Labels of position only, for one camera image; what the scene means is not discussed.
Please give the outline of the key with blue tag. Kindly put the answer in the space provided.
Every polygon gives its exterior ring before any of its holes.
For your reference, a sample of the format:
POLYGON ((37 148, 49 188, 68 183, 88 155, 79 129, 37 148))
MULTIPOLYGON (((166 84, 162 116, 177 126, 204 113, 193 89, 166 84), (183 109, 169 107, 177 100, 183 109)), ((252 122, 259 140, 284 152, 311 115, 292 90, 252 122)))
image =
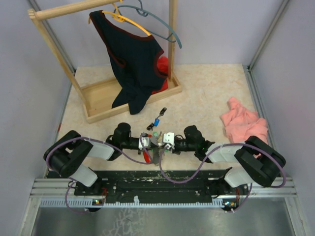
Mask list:
POLYGON ((159 124, 159 119, 157 118, 157 119, 155 119, 155 121, 154 121, 154 126, 158 126, 158 124, 159 124))

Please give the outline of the red cloth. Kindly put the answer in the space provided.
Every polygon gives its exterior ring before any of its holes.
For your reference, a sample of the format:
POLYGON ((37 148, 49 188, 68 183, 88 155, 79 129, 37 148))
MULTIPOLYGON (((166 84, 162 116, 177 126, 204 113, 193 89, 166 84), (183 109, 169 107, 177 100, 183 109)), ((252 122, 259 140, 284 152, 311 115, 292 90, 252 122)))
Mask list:
MULTIPOLYGON (((164 74, 168 75, 168 58, 167 57, 160 57, 158 60, 157 60, 157 68, 160 72, 163 72, 164 74)), ((156 94, 156 93, 159 93, 159 92, 162 92, 162 91, 165 91, 168 89, 168 80, 165 79, 162 87, 160 90, 156 90, 156 91, 153 91, 152 94, 156 94)))

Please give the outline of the pink cloth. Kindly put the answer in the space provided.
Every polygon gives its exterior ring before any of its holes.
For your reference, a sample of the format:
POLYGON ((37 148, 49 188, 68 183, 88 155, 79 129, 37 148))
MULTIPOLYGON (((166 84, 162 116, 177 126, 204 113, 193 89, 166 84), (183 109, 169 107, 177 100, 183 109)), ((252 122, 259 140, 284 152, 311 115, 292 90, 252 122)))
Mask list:
POLYGON ((229 111, 220 116, 225 135, 231 143, 241 143, 250 136, 256 136, 268 143, 268 124, 260 118, 258 112, 247 109, 237 98, 232 97, 227 102, 229 111))

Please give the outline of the dark navy vest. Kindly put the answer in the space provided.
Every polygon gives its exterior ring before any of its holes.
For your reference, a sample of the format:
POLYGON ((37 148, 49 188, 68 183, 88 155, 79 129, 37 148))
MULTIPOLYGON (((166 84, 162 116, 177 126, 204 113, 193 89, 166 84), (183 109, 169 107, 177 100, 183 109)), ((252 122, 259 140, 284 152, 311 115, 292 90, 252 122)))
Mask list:
POLYGON ((155 38, 140 37, 112 24, 102 11, 89 17, 104 42, 113 73, 122 87, 112 108, 128 104, 130 114, 138 114, 154 91, 161 90, 167 73, 157 67, 164 53, 155 38))

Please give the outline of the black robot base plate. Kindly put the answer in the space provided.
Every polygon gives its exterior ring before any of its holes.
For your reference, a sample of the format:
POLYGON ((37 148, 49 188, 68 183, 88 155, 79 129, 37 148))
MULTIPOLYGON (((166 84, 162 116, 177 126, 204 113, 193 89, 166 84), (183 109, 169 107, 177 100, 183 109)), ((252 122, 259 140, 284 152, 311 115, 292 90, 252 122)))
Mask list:
POLYGON ((98 180, 91 187, 76 183, 75 196, 102 196, 108 204, 211 204, 230 195, 226 203, 236 206, 248 193, 246 184, 231 187, 224 181, 226 170, 202 170, 192 179, 193 171, 97 171, 98 180))

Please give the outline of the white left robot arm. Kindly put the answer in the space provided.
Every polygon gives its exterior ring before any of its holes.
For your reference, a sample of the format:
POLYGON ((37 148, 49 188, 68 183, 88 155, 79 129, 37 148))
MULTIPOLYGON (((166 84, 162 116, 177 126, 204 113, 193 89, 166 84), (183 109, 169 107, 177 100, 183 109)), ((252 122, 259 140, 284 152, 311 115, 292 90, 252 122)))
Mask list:
POLYGON ((131 136, 131 126, 123 122, 118 124, 106 141, 83 137, 71 130, 45 152, 43 159, 48 168, 60 177, 79 182, 90 194, 97 195, 102 191, 102 182, 93 170, 83 164, 86 157, 113 161, 120 155, 126 156, 124 149, 130 149, 144 152, 148 163, 151 163, 153 158, 148 151, 156 148, 158 146, 153 136, 142 134, 134 138, 131 136))

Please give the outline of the grey-blue plastic hanger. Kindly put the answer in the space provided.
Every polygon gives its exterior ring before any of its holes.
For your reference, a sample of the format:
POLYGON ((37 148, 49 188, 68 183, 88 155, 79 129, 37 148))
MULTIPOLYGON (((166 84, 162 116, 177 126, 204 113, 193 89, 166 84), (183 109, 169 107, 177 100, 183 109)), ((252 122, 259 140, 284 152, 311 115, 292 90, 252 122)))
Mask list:
POLYGON ((133 17, 143 24, 150 34, 169 43, 178 45, 182 42, 177 34, 177 2, 175 0, 128 0, 114 6, 114 13, 133 17))

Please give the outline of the red-handled metal key organizer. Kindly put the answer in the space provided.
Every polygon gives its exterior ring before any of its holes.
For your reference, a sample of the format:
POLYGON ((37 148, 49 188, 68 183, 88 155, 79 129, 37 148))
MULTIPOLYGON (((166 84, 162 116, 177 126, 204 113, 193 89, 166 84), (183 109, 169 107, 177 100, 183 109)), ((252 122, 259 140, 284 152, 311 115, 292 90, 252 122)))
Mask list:
MULTIPOLYGON (((149 138, 155 138, 153 135, 151 134, 147 134, 149 138)), ((162 143, 162 133, 159 133, 159 137, 156 138, 158 143, 162 143)), ((140 150, 141 152, 143 152, 143 156, 145 159, 146 163, 149 164, 154 164, 154 165, 158 165, 159 163, 159 156, 160 156, 160 151, 162 149, 157 148, 144 148, 143 150, 140 150)))

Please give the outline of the wooden clothes rack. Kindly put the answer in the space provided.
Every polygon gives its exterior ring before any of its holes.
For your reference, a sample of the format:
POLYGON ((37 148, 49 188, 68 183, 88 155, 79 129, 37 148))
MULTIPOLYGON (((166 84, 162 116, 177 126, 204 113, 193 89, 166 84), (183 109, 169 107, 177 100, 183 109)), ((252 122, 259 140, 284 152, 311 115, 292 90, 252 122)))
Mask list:
POLYGON ((104 74, 112 70, 110 58, 93 23, 88 20, 90 12, 99 10, 104 11, 107 19, 111 20, 112 15, 117 13, 115 7, 122 4, 121 0, 81 0, 49 9, 40 9, 32 0, 28 10, 30 20, 57 59, 72 88, 77 92, 89 124, 129 111, 128 104, 112 107, 122 87, 114 74, 104 74), (48 22, 51 19, 56 19, 58 22, 70 20, 72 14, 85 17, 80 22, 83 23, 85 33, 90 33, 92 42, 96 44, 92 46, 91 43, 85 43, 87 49, 78 48, 77 56, 82 56, 84 53, 86 55, 78 60, 77 65, 72 64, 74 55, 67 54, 48 22))

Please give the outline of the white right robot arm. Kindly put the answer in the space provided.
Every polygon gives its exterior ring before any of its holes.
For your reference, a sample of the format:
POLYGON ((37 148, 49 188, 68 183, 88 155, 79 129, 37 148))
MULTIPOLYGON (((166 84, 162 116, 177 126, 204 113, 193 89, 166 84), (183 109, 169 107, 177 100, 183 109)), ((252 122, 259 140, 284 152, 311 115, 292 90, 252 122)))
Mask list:
POLYGON ((282 188, 286 184, 285 158, 257 136, 250 136, 244 142, 220 144, 206 140, 195 125, 184 129, 184 138, 174 133, 164 133, 162 146, 173 154, 193 152, 204 163, 238 163, 231 168, 220 182, 224 194, 232 194, 238 186, 257 183, 267 188, 282 188), (278 176, 283 177, 281 184, 273 182, 278 176))

